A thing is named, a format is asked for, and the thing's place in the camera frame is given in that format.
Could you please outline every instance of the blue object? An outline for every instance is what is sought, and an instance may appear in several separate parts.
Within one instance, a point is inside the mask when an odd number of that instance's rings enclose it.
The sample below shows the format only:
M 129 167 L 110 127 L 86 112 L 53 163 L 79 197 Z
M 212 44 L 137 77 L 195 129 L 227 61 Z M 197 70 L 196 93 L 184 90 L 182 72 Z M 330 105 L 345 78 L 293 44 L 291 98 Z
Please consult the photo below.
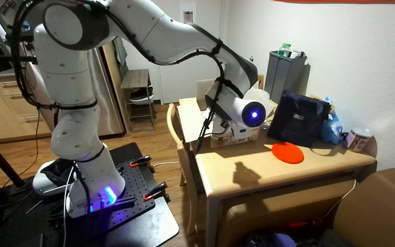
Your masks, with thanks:
M 334 111 L 329 112 L 329 118 L 324 122 L 321 129 L 321 140 L 329 144 L 339 144 L 341 138 L 343 126 Z
M 29 31 L 31 27 L 30 27 L 30 23 L 27 20 L 23 20 L 22 22 L 22 31 Z
M 248 103 L 241 111 L 243 122 L 249 127 L 259 126 L 266 118 L 266 109 L 256 101 Z
M 111 186 L 105 186 L 104 192 L 107 195 L 107 204 L 114 204 L 116 200 L 116 195 L 114 193 L 114 190 L 111 189 Z
M 273 237 L 271 243 L 274 247 L 296 247 L 296 243 L 289 234 L 273 233 L 271 237 Z

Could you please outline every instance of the white wall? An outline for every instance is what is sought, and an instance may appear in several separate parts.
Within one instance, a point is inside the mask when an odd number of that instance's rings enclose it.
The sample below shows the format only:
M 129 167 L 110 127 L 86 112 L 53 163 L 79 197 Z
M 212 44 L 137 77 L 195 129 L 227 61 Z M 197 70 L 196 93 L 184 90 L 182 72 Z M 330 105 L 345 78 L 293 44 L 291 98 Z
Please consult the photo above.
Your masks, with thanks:
M 170 18 L 181 20 L 179 4 L 188 0 L 153 0 Z M 195 23 L 221 35 L 221 0 L 195 0 Z M 197 56 L 177 66 L 156 66 L 145 60 L 137 49 L 126 44 L 129 68 L 149 68 L 155 98 L 162 103 L 177 101 L 181 97 L 193 97 L 197 82 L 218 77 L 215 63 L 207 56 Z
M 225 42 L 254 56 L 291 42 L 311 66 L 307 94 L 330 96 L 344 127 L 370 127 L 378 168 L 395 166 L 395 4 L 286 4 L 225 0 Z

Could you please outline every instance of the black cable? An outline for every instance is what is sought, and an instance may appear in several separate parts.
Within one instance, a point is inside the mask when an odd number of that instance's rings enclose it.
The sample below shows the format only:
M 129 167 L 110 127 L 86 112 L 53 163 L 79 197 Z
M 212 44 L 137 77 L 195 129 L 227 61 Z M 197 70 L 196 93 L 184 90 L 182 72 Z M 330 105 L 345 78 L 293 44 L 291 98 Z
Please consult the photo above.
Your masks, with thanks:
M 35 123 L 35 155 L 34 155 L 34 160 L 33 160 L 23 171 L 20 171 L 19 175 L 22 175 L 23 173 L 26 173 L 27 170 L 30 170 L 30 168 L 33 167 L 33 164 L 34 164 L 34 163 L 37 162 L 37 159 L 38 159 L 38 141 L 37 141 L 38 123 L 40 123 L 40 120 L 37 120 L 37 123 Z M 0 200 L 3 200 L 3 199 L 1 199 L 3 193 L 1 193 L 1 192 L 3 192 L 3 189 L 5 188 L 5 185 L 7 185 L 9 181 L 11 181 L 11 179 L 7 179 L 7 181 L 3 184 L 1 190 L 0 190 Z M 26 184 L 26 185 L 22 186 L 22 188 L 19 188 L 19 192 L 25 192 L 27 188 L 31 188 L 31 184 L 30 184 L 30 182 Z M 25 195 L 25 196 L 20 197 L 20 199 L 8 201 L 8 203 L 5 203 L 5 204 L 0 204 L 0 208 L 12 207 L 12 206 L 18 204 L 19 201 L 22 201 L 22 204 L 23 204 L 23 203 L 26 201 L 26 199 L 27 199 L 29 196 L 31 196 L 31 195 L 33 195 L 33 190 L 30 190 L 27 195 Z M 18 208 L 15 208 L 15 210 L 12 211 L 12 214 L 9 214 L 9 215 L 4 219 L 4 222 L 7 222 L 7 219 L 11 218 Z
M 22 199 L 16 200 L 15 203 L 20 201 L 20 204 L 18 204 L 18 207 L 14 208 L 14 210 L 11 211 L 11 214 L 3 219 L 1 225 L 5 223 L 11 216 L 14 216 L 15 212 L 16 212 L 26 201 L 29 201 L 27 197 L 30 197 L 31 195 L 34 195 L 34 193 L 33 193 L 33 189 L 30 189 L 30 192 L 29 192 L 27 195 L 25 195 Z
M 74 160 L 74 162 L 75 162 L 75 163 L 92 162 L 92 160 L 94 160 L 96 157 L 99 157 L 104 149 L 105 149 L 104 145 L 101 145 L 101 149 L 100 149 L 96 155 L 93 155 L 92 157 L 85 159 L 85 160 Z
M 40 112 L 40 109 L 37 109 L 37 123 L 35 123 L 35 130 L 34 130 L 34 147 L 35 147 L 35 153 L 34 153 L 34 159 L 33 159 L 33 162 L 26 167 L 26 168 L 23 168 L 20 173 L 19 173 L 19 175 L 22 175 L 22 174 L 25 174 L 27 170 L 30 170 L 33 166 L 34 166 L 34 163 L 37 162 L 37 159 L 38 159 L 38 137 L 37 137 L 37 134 L 38 134 L 38 125 L 40 125 L 40 116 L 41 116 L 41 112 Z
M 94 107 L 97 104 L 97 98 L 94 97 L 94 100 L 89 104 L 82 104 L 82 105 L 60 105 L 60 104 L 55 104 L 56 108 L 59 109 L 79 109 L 79 108 L 90 108 Z
M 175 61 L 171 61 L 171 63 L 160 63 L 160 61 L 156 61 L 153 56 L 148 55 L 144 48 L 137 42 L 137 39 L 134 38 L 136 35 L 133 33 L 129 31 L 129 28 L 119 20 L 118 16 L 115 16 L 111 11 L 108 9 L 103 9 L 105 11 L 107 16 L 121 28 L 121 31 L 125 33 L 125 35 L 127 37 L 127 39 L 130 41 L 130 44 L 149 61 L 155 63 L 155 64 L 159 64 L 159 66 L 170 66 L 170 64 L 178 64 L 186 59 L 190 59 L 193 56 L 197 56 L 197 55 L 206 55 L 206 56 L 210 56 L 215 64 L 218 66 L 219 68 L 219 83 L 218 83 L 218 87 L 217 87 L 217 93 L 214 96 L 214 100 L 212 100 L 212 104 L 210 105 L 210 114 L 207 116 L 207 119 L 203 122 L 203 126 L 201 126 L 201 130 L 200 130 L 200 134 L 199 134 L 199 138 L 197 138 L 197 152 L 200 149 L 200 145 L 201 145 L 201 140 L 206 134 L 206 130 L 208 129 L 212 118 L 214 118 L 214 105 L 218 100 L 218 96 L 222 90 L 222 85 L 225 83 L 230 83 L 230 81 L 225 79 L 225 71 L 223 71 L 223 67 L 221 64 L 221 61 L 215 57 L 215 53 L 219 52 L 219 48 L 222 46 L 222 41 L 217 39 L 217 45 L 214 46 L 214 49 L 211 52 L 206 52 L 206 50 L 200 50 L 200 49 L 196 49 L 195 52 L 192 53 L 188 53 L 185 55 L 184 57 L 175 60 Z
M 14 27 L 12 27 L 12 34 L 11 34 L 11 53 L 12 53 L 12 63 L 14 63 L 14 70 L 15 70 L 15 77 L 16 77 L 16 83 L 22 92 L 22 96 L 29 104 L 33 104 L 38 108 L 55 108 L 56 104 L 42 104 L 35 101 L 31 94 L 27 90 L 27 83 L 26 78 L 23 75 L 23 67 L 20 64 L 20 50 L 19 50 L 19 42 L 20 42 L 20 33 L 22 33 L 22 23 L 27 13 L 37 5 L 42 2 L 42 0 L 30 0 L 30 1 L 23 1 L 20 2 L 15 19 L 14 19 Z
M 82 175 L 82 173 L 79 171 L 77 163 L 74 162 L 74 171 L 77 174 L 77 178 L 79 179 L 79 182 L 82 184 L 83 189 L 85 189 L 85 195 L 86 195 L 86 211 L 88 211 L 88 215 L 90 214 L 90 197 L 89 197 L 89 186 L 88 184 L 85 182 L 85 177 Z
M 211 136 L 223 134 L 223 133 L 226 133 L 226 130 L 227 130 L 227 126 L 225 126 L 222 131 L 218 131 L 218 133 L 217 133 L 217 131 L 212 131 Z

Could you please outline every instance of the shelf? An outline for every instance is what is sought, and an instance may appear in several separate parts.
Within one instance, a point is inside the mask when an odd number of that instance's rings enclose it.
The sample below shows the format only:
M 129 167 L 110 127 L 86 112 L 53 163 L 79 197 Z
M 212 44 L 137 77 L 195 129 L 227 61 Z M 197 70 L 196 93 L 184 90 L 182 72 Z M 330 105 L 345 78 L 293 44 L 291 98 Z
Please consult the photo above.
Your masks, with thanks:
M 129 70 L 122 77 L 121 89 L 123 90 L 125 120 L 130 131 L 155 129 L 153 101 L 130 101 L 130 94 L 137 89 L 142 89 L 142 97 L 149 96 L 152 90 L 148 70 Z

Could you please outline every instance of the cable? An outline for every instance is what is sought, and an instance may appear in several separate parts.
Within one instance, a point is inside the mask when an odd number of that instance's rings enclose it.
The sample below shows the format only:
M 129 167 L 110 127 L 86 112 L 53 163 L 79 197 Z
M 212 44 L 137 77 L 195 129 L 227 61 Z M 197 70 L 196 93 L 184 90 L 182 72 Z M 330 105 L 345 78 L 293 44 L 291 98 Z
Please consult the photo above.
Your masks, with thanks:
M 322 215 L 322 218 L 326 218 L 326 216 L 333 211 L 333 208 L 334 208 L 340 201 L 343 201 L 343 199 L 347 197 L 347 196 L 356 188 L 356 184 L 358 184 L 358 181 L 356 181 L 356 179 L 352 179 L 352 186 L 351 186 L 351 189 L 347 190 L 347 193 L 344 193 L 344 195 Z
M 38 123 L 40 123 L 40 120 L 37 120 L 37 125 L 35 125 L 35 155 L 34 155 L 34 160 L 23 170 L 23 171 L 20 171 L 19 173 L 19 175 L 22 175 L 23 173 L 26 173 L 29 168 L 31 168 L 33 167 L 33 164 L 37 162 L 37 159 L 38 159 L 38 141 L 37 141 L 37 133 L 38 133 Z M 1 190 L 5 188 L 5 185 L 9 182 L 11 179 L 7 179 L 4 184 L 3 184 L 3 188 L 1 188 Z M 23 197 L 20 197 L 20 199 L 18 199 L 18 200 L 14 200 L 14 201 L 9 201 L 9 203 L 5 203 L 5 204 L 0 204 L 0 208 L 3 208 L 3 207 L 11 207 L 11 206 L 14 206 L 14 204 L 16 204 L 16 203 L 19 203 L 19 201 L 26 201 L 26 199 L 30 196 L 30 195 L 33 195 L 33 192 L 30 190 L 27 195 L 25 195 Z
M 219 68 L 219 83 L 218 83 L 218 87 L 217 87 L 217 92 L 215 92 L 215 96 L 214 96 L 214 100 L 212 100 L 212 104 L 210 105 L 210 114 L 207 116 L 207 119 L 203 122 L 203 126 L 201 126 L 201 130 L 200 130 L 200 134 L 199 134 L 199 138 L 197 138 L 197 152 L 200 149 L 200 145 L 201 145 L 201 140 L 203 137 L 206 136 L 206 130 L 208 129 L 210 126 L 210 122 L 212 120 L 212 116 L 214 116 L 214 105 L 218 100 L 218 96 L 222 90 L 222 85 L 227 85 L 229 87 L 232 87 L 232 82 L 225 79 L 225 71 L 223 71 L 223 67 L 222 67 L 222 63 L 217 59 L 215 53 L 218 52 L 218 49 L 222 46 L 222 42 L 218 41 L 214 35 L 210 35 L 208 33 L 204 33 L 208 38 L 211 39 L 215 39 L 217 45 L 214 48 L 214 50 L 211 52 L 206 52 L 206 50 L 200 50 L 200 49 L 196 49 L 195 52 L 190 52 L 188 55 L 185 55 L 184 57 L 175 60 L 175 61 L 170 61 L 170 63 L 160 63 L 160 61 L 156 61 L 153 56 L 148 55 L 144 48 L 136 41 L 136 35 L 133 33 L 129 31 L 129 28 L 121 22 L 121 19 L 118 16 L 115 16 L 111 11 L 108 9 L 104 9 L 101 8 L 101 5 L 96 5 L 93 4 L 93 7 L 100 7 L 100 8 L 96 8 L 96 9 L 103 9 L 105 11 L 107 16 L 121 28 L 121 31 L 125 33 L 125 35 L 127 37 L 127 39 L 131 42 L 133 46 L 136 46 L 136 49 L 149 61 L 155 63 L 155 64 L 159 64 L 159 66 L 169 66 L 169 64 L 178 64 L 186 59 L 190 59 L 193 56 L 197 56 L 197 55 L 207 55 L 210 56 L 215 64 L 218 66 Z
M 0 226 L 3 226 L 3 223 L 5 223 L 11 216 L 15 215 L 15 212 L 27 201 L 26 199 L 30 197 L 33 193 L 33 189 L 30 189 L 30 192 L 27 195 L 25 195 L 22 199 L 18 199 L 14 203 L 22 201 L 16 208 L 14 208 L 14 211 L 11 211 L 11 214 L 8 216 L 4 218 L 4 221 L 1 222 Z
M 156 166 L 164 166 L 164 164 L 177 164 L 178 162 L 159 162 L 159 163 L 153 163 L 152 167 Z
M 37 109 L 37 123 L 35 123 L 35 130 L 34 130 L 34 145 L 35 145 L 34 159 L 33 159 L 33 162 L 31 162 L 26 168 L 23 168 L 23 170 L 19 173 L 19 175 L 22 175 L 22 174 L 25 174 L 27 170 L 30 170 L 30 168 L 34 166 L 34 163 L 37 162 L 37 159 L 38 159 L 38 140 L 37 140 L 37 134 L 38 134 L 40 116 L 41 116 L 41 112 L 40 112 L 40 109 Z
M 77 178 L 79 179 L 79 182 L 82 184 L 83 189 L 85 189 L 85 195 L 86 195 L 86 212 L 90 214 L 90 196 L 89 196 L 89 186 L 85 182 L 85 177 L 82 175 L 82 173 L 79 171 L 79 168 L 77 167 L 77 163 L 74 162 L 74 170 L 77 174 Z
M 222 131 L 212 131 L 210 136 L 218 136 L 218 134 L 225 134 L 226 133 L 226 130 L 229 129 L 229 125 L 226 123 L 225 126 L 223 126 L 223 130 Z
M 62 225 L 63 225 L 63 247 L 66 247 L 66 234 L 67 234 L 67 232 L 66 232 L 66 199 L 67 199 L 67 192 L 68 192 L 68 185 L 70 185 L 70 178 L 71 178 L 71 175 L 73 175 L 73 173 L 74 173 L 74 166 L 71 167 L 71 170 L 70 170 L 70 174 L 68 174 L 68 178 L 66 179 L 66 184 L 64 184 L 64 190 L 63 190 L 63 207 L 62 207 Z
M 25 97 L 25 100 L 38 108 L 55 108 L 56 104 L 42 104 L 35 101 L 31 94 L 27 90 L 27 83 L 26 83 L 26 78 L 23 75 L 23 67 L 20 64 L 20 33 L 22 33 L 22 23 L 25 20 L 25 18 L 27 16 L 27 13 L 37 5 L 42 2 L 42 0 L 29 0 L 29 1 L 22 1 L 15 19 L 14 19 L 14 27 L 12 27 L 12 35 L 11 35 L 11 53 L 12 53 L 12 64 L 14 64 L 14 70 L 15 70 L 15 77 L 16 77 L 16 83 L 22 92 L 22 96 Z

